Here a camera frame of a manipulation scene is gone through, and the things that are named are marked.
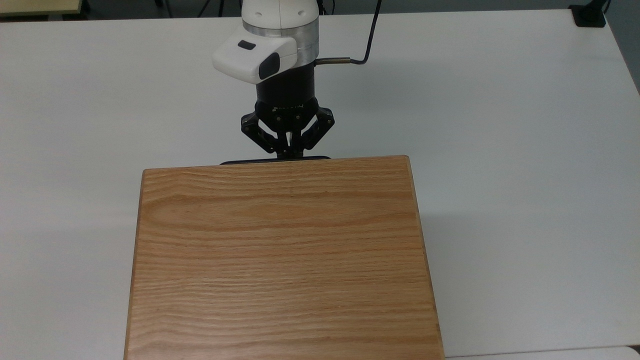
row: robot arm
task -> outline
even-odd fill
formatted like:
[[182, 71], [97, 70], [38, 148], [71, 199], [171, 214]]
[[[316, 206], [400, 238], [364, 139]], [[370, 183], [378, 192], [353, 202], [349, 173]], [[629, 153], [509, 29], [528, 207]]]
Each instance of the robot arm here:
[[251, 84], [312, 63], [319, 53], [316, 0], [244, 0], [243, 23], [216, 50], [213, 66]]

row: black object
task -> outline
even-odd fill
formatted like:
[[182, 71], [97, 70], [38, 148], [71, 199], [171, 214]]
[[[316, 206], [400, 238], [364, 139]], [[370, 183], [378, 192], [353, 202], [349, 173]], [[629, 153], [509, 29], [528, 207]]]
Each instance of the black object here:
[[234, 165], [234, 164], [256, 164], [256, 163], [280, 163], [283, 161], [296, 161], [296, 160], [325, 160], [330, 159], [328, 156], [305, 156], [303, 158], [294, 159], [256, 159], [256, 160], [233, 160], [225, 161], [220, 165]]
[[255, 44], [248, 41], [244, 41], [244, 40], [240, 40], [240, 42], [238, 43], [238, 46], [247, 50], [253, 50], [253, 48], [255, 48]]
[[205, 10], [205, 9], [207, 8], [207, 6], [209, 5], [209, 2], [210, 2], [210, 1], [211, 1], [211, 0], [206, 0], [206, 2], [204, 3], [204, 5], [202, 5], [202, 9], [200, 9], [200, 12], [198, 13], [198, 16], [197, 16], [197, 17], [201, 17], [201, 16], [202, 16], [202, 14], [204, 13], [204, 10]]
[[80, 5], [80, 12], [91, 13], [91, 4], [89, 4], [88, 0], [82, 0], [82, 3]]
[[607, 21], [604, 19], [602, 7], [606, 2], [607, 0], [593, 0], [587, 5], [570, 5], [573, 21], [580, 28], [604, 28]]
[[316, 0], [318, 3], [318, 12], [320, 15], [326, 15], [326, 9], [324, 8], [324, 0]]
[[267, 56], [267, 58], [260, 64], [260, 67], [258, 68], [258, 76], [260, 76], [260, 80], [266, 79], [273, 74], [277, 74], [279, 70], [280, 55], [278, 55], [278, 53], [273, 53]]
[[[331, 110], [320, 108], [314, 89], [314, 64], [289, 69], [256, 85], [255, 111], [242, 117], [242, 132], [278, 159], [302, 158], [333, 126]], [[316, 117], [316, 121], [302, 131]], [[262, 121], [276, 136], [260, 128]]]

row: wooden box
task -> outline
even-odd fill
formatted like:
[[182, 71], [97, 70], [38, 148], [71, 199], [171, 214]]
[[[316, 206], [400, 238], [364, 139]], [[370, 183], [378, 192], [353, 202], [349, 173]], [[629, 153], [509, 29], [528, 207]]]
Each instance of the wooden box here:
[[406, 156], [144, 171], [125, 359], [443, 359]]

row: table surface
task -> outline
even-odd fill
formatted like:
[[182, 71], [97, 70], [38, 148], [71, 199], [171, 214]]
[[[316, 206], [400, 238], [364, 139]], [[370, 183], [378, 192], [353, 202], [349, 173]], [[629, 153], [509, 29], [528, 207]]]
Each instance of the table surface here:
[[[145, 168], [266, 157], [239, 19], [0, 24], [0, 357], [119, 359]], [[321, 19], [362, 55], [371, 16]], [[446, 356], [640, 343], [640, 97], [569, 11], [380, 15], [310, 155], [409, 155]]]
[[2, 0], [0, 15], [49, 15], [79, 13], [82, 0]]

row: black cable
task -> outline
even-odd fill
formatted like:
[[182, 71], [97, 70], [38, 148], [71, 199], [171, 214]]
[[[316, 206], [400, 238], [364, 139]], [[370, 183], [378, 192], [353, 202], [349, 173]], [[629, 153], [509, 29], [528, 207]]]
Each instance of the black cable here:
[[380, 14], [381, 4], [382, 4], [382, 0], [378, 0], [378, 4], [376, 5], [376, 12], [373, 14], [373, 21], [371, 22], [371, 32], [369, 33], [369, 42], [367, 43], [367, 52], [364, 54], [364, 59], [362, 60], [351, 59], [352, 64], [363, 65], [369, 59], [369, 53], [371, 52], [371, 43], [373, 42], [373, 32], [376, 30], [376, 22], [378, 21], [378, 15]]
[[209, 5], [209, 1], [211, 1], [211, 0], [207, 0], [207, 2], [204, 3], [204, 6], [202, 7], [202, 10], [200, 10], [200, 13], [198, 14], [198, 17], [202, 16], [202, 13], [204, 13], [204, 10], [207, 8], [207, 5]]
[[166, 3], [166, 11], [169, 13], [169, 18], [173, 19], [173, 12], [171, 11], [171, 5], [169, 5], [169, 0], [164, 0]]
[[325, 65], [325, 64], [356, 64], [362, 65], [367, 62], [369, 59], [369, 53], [371, 52], [371, 43], [373, 43], [373, 33], [376, 31], [376, 23], [378, 21], [378, 15], [380, 14], [380, 5], [382, 4], [382, 0], [378, 0], [378, 4], [376, 5], [376, 12], [373, 14], [373, 21], [371, 22], [371, 31], [369, 32], [369, 42], [367, 43], [367, 52], [364, 54], [364, 59], [362, 60], [354, 60], [352, 58], [321, 58], [316, 59], [316, 65]]

